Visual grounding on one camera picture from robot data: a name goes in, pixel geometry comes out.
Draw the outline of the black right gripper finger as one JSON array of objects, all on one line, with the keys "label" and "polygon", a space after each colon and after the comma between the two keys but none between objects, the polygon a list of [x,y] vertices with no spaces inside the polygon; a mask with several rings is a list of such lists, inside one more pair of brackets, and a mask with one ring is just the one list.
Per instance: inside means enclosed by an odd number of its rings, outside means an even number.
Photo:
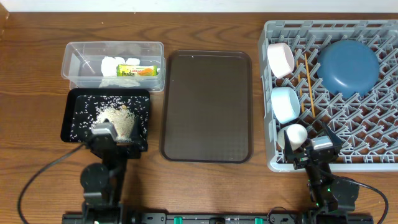
[{"label": "black right gripper finger", "polygon": [[287,162],[293,162],[295,159],[287,131],[284,131],[284,155]]},{"label": "black right gripper finger", "polygon": [[329,128],[329,126],[322,122],[323,132],[330,138],[334,146],[342,146],[343,141]]}]

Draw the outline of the white cup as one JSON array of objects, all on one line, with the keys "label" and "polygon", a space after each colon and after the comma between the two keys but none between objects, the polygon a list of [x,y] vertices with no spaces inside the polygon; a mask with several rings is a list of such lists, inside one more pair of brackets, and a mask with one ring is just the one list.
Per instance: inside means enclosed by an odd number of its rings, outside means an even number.
[{"label": "white cup", "polygon": [[306,128],[301,124],[291,124],[286,126],[277,133],[277,143],[281,149],[284,149],[285,147],[284,132],[288,135],[293,151],[298,149],[308,137]]}]

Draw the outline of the pile of cooked rice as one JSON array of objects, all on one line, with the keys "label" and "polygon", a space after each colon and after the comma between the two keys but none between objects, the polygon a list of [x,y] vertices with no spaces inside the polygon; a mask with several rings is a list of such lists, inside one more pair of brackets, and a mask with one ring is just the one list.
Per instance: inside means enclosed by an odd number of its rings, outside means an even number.
[{"label": "pile of cooked rice", "polygon": [[117,142],[132,142],[134,117],[141,118],[143,139],[147,138],[150,113],[148,96],[81,95],[72,109],[72,121],[64,127],[66,142],[84,141],[91,128],[109,121],[117,131]]}]

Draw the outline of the short wooden chopstick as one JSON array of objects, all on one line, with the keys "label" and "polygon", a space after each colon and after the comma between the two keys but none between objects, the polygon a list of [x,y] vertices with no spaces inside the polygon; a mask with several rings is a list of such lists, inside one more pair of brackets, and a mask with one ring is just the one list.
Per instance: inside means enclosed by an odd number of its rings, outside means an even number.
[{"label": "short wooden chopstick", "polygon": [[[298,70],[298,76],[297,76],[297,80],[298,80],[298,84],[300,84],[301,82],[301,73],[300,73],[300,69],[299,69],[299,61],[296,61],[296,67]],[[302,92],[302,87],[300,87],[299,89],[299,96],[302,97],[303,92]],[[304,107],[304,103],[301,103],[301,112],[304,113],[305,112],[305,107]]]}]

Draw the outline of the light blue rice bowl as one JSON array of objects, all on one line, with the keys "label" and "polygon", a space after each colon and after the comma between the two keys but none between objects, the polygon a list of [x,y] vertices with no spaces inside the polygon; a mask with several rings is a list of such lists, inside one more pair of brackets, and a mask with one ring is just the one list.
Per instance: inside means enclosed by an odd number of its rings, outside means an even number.
[{"label": "light blue rice bowl", "polygon": [[271,92],[271,105],[275,117],[281,124],[297,119],[300,103],[296,92],[290,87],[277,87]]}]

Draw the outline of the white napkin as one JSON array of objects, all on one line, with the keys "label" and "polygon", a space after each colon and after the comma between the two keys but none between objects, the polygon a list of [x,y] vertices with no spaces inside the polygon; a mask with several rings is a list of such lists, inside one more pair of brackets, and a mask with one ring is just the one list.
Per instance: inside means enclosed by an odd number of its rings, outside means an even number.
[{"label": "white napkin", "polygon": [[107,86],[116,85],[123,88],[130,88],[134,86],[140,86],[141,84],[135,80],[130,79],[118,79],[116,78],[116,70],[118,65],[139,65],[140,60],[138,58],[128,58],[124,60],[122,57],[108,57],[105,56],[101,62],[101,73],[104,78],[99,84],[100,88]]}]

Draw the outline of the yellow snack wrapper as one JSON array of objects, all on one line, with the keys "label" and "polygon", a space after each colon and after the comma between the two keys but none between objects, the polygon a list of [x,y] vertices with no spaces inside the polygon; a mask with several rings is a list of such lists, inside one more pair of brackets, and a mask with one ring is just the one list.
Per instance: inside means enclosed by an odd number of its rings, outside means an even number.
[{"label": "yellow snack wrapper", "polygon": [[118,65],[116,75],[118,77],[157,76],[157,66]]}]

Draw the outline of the blue plate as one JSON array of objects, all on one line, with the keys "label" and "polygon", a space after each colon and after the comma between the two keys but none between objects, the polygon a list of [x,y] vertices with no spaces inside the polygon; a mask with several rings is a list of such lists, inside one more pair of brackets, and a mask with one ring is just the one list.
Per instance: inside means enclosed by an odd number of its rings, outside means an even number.
[{"label": "blue plate", "polygon": [[318,78],[333,95],[349,98],[366,95],[379,78],[379,62],[374,51],[354,40],[340,40],[320,51]]}]

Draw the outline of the white bowl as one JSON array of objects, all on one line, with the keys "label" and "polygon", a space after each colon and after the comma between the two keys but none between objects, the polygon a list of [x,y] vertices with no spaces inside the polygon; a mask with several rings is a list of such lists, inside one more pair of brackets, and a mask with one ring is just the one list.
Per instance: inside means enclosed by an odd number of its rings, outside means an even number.
[{"label": "white bowl", "polygon": [[270,44],[267,48],[267,58],[276,78],[287,76],[295,68],[293,53],[286,43]]}]

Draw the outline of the long wooden chopstick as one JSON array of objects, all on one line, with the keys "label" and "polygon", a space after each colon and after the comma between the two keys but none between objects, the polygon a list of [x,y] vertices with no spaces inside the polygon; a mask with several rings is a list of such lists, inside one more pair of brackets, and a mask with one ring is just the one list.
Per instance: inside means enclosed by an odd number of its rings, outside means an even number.
[{"label": "long wooden chopstick", "polygon": [[304,53],[304,57],[305,57],[305,69],[306,69],[306,74],[307,74],[307,83],[308,83],[308,92],[309,92],[309,96],[310,96],[311,111],[312,111],[313,118],[315,118],[316,114],[315,114],[315,107],[314,107],[314,101],[313,101],[312,84],[311,84],[310,71],[309,71],[309,67],[308,67],[308,59],[307,59],[306,53]]}]

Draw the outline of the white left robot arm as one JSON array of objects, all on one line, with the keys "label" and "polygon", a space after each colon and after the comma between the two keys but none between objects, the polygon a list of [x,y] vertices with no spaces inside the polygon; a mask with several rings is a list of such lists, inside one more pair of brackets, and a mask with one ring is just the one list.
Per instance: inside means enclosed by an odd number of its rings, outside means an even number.
[{"label": "white left robot arm", "polygon": [[110,134],[92,134],[62,157],[50,162],[37,171],[25,184],[17,200],[17,212],[23,223],[27,219],[22,211],[22,199],[29,186],[44,171],[58,164],[73,153],[85,147],[102,162],[86,166],[81,172],[84,202],[82,214],[65,214],[67,223],[140,223],[141,215],[128,210],[120,202],[128,160],[140,159],[146,152],[147,141],[142,136],[132,137],[132,142],[118,144]]}]

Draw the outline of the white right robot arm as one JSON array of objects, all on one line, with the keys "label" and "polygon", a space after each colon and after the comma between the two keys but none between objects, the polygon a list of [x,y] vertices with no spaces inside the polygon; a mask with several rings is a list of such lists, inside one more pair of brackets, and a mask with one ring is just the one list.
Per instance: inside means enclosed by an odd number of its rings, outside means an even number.
[{"label": "white right robot arm", "polygon": [[359,189],[364,187],[379,194],[384,201],[384,211],[379,219],[382,223],[389,211],[387,197],[378,189],[337,176],[331,172],[330,163],[341,151],[342,140],[322,123],[321,135],[310,140],[301,153],[293,150],[293,135],[286,127],[278,135],[284,141],[285,160],[292,162],[294,169],[303,169],[308,175],[308,189],[315,207],[302,213],[294,213],[284,207],[274,207],[265,215],[222,215],[222,214],[166,214],[142,213],[136,223],[143,224],[262,224],[262,223],[373,223],[370,215],[355,214]]}]

